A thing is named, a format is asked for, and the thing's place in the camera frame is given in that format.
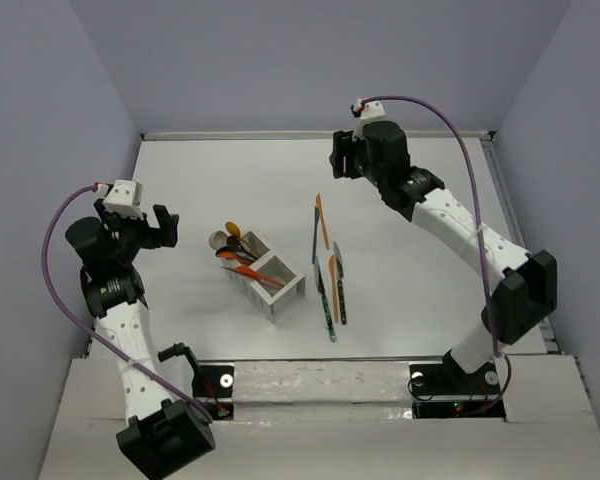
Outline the orange knife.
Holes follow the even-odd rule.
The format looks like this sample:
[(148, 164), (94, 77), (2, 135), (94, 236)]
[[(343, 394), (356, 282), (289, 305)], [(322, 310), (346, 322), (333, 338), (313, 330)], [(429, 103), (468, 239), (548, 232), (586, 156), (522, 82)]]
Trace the orange knife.
[(330, 238), (329, 238), (329, 234), (328, 234), (328, 227), (326, 225), (326, 219), (325, 219), (325, 215), (324, 215), (322, 196), (320, 193), (318, 193), (316, 195), (316, 208), (318, 209), (318, 213), (319, 213), (319, 222), (320, 222), (320, 226), (322, 229), (325, 248), (327, 250), (330, 250), (331, 242), (330, 242)]
[(336, 262), (335, 255), (332, 254), (329, 258), (329, 273), (331, 279), (331, 291), (332, 291), (332, 306), (334, 311), (334, 321), (339, 323), (339, 296), (337, 291), (337, 275), (336, 275)]

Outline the beige spoon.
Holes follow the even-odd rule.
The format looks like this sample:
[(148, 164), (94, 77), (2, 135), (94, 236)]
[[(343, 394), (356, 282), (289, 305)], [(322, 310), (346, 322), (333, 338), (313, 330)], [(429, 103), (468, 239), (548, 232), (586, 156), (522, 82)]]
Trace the beige spoon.
[(214, 250), (217, 251), (223, 247), (227, 246), (228, 235), (224, 231), (215, 231), (209, 237), (209, 245)]

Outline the red-orange spoon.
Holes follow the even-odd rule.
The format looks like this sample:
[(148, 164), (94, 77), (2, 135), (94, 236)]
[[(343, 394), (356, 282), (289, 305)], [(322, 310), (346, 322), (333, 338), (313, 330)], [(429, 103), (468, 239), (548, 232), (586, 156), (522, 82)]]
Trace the red-orange spoon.
[(218, 250), (215, 252), (215, 256), (226, 260), (235, 260), (246, 266), (249, 266), (253, 263), (253, 260), (251, 260), (249, 257), (241, 256), (237, 252), (228, 250)]

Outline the brown spoon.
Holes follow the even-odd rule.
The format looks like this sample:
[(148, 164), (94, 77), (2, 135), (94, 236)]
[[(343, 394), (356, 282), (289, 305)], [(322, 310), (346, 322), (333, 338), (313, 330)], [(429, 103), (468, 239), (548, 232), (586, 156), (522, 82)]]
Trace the brown spoon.
[(254, 252), (252, 252), (246, 246), (246, 244), (236, 236), (233, 236), (233, 235), (228, 236), (227, 237), (227, 245), (232, 247), (236, 252), (239, 252), (239, 253), (243, 254), (244, 256), (251, 258), (252, 260), (258, 259), (258, 256)]

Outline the yellow-orange spoon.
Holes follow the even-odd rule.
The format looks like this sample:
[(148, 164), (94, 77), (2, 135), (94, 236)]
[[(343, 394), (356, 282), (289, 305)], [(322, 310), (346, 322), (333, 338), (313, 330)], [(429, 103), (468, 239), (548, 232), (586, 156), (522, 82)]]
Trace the yellow-orange spoon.
[(230, 236), (234, 236), (236, 238), (242, 237), (241, 230), (236, 223), (228, 221), (225, 223), (225, 228)]

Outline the dark blue spoon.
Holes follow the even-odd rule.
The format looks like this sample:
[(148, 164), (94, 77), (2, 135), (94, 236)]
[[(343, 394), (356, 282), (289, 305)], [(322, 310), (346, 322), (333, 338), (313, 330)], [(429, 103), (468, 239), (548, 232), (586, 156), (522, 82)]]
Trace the dark blue spoon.
[(225, 245), (219, 248), (215, 252), (215, 256), (227, 260), (236, 260), (246, 265), (250, 265), (256, 261), (256, 258), (251, 256), (248, 252), (236, 249), (230, 245)]

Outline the red-orange knife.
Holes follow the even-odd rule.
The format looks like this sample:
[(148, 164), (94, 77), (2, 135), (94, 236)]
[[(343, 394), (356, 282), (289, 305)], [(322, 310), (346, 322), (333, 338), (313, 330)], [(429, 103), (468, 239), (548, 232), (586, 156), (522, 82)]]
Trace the red-orange knife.
[(236, 266), (236, 267), (225, 267), (225, 270), (231, 271), (240, 276), (250, 278), (252, 280), (256, 280), (261, 283), (268, 284), (268, 285), (273, 286), (278, 289), (281, 289), (284, 287), (283, 283), (281, 283), (277, 280), (274, 280), (270, 277), (264, 276), (264, 275), (260, 274), (259, 272), (251, 269), (250, 267), (247, 267), (244, 265), (240, 265), (240, 266)]

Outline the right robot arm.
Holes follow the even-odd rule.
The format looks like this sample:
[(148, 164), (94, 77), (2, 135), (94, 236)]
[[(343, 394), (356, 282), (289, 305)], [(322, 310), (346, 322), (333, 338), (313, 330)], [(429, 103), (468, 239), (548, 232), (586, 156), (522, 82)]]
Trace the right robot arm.
[(389, 208), (440, 240), (486, 282), (480, 325), (444, 355), (440, 368), (448, 390), (466, 390), (496, 351), (554, 312), (556, 258), (546, 250), (531, 253), (477, 224), (440, 178), (412, 164), (407, 136), (396, 123), (374, 121), (360, 133), (337, 131), (332, 140), (334, 177), (366, 178)]

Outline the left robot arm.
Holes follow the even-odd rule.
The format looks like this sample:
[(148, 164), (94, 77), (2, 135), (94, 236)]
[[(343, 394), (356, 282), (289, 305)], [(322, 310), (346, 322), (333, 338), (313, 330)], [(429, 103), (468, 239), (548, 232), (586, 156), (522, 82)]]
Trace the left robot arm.
[(145, 288), (134, 260), (143, 250), (173, 248), (179, 217), (163, 205), (149, 225), (136, 207), (95, 202), (65, 232), (81, 259), (81, 290), (96, 323), (94, 338), (116, 357), (125, 400), (125, 427), (116, 435), (124, 457), (147, 479), (165, 479), (216, 447), (211, 417), (189, 394), (201, 370), (186, 360), (173, 363), (166, 378), (150, 331)]

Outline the blue knife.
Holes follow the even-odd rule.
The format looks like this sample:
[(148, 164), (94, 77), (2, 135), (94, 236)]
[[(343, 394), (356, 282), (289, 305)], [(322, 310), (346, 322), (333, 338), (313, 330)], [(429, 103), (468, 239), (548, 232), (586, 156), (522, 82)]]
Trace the blue knife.
[(314, 206), (314, 222), (313, 222), (313, 234), (312, 234), (312, 249), (311, 249), (311, 263), (315, 264), (317, 257), (317, 229), (320, 222), (320, 212), (317, 206)]

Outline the white utensil caddy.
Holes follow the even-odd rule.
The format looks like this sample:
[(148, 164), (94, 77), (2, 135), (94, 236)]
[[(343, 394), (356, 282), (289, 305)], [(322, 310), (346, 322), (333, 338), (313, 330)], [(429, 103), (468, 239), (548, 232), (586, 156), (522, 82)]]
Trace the white utensil caddy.
[(218, 254), (221, 268), (272, 324), (305, 296), (305, 275), (257, 229), (241, 235), (240, 251)]

